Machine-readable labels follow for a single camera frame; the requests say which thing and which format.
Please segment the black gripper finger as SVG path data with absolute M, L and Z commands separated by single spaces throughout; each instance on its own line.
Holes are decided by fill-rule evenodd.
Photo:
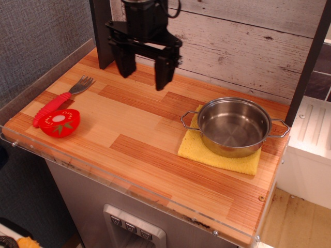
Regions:
M 127 47 L 111 45 L 112 53 L 115 58 L 119 73 L 127 78 L 136 70 L 136 56 Z
M 155 60 L 155 82 L 156 90 L 161 91 L 173 79 L 177 66 L 175 57 L 157 57 Z

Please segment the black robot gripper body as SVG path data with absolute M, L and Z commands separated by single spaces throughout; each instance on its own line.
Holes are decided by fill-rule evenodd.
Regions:
M 177 66 L 182 42 L 167 30 L 168 19 L 179 16 L 182 5 L 174 15 L 168 12 L 168 1 L 122 1 L 125 21 L 109 21 L 109 44 L 127 47 L 141 56 L 156 60 L 157 57 L 175 57 Z

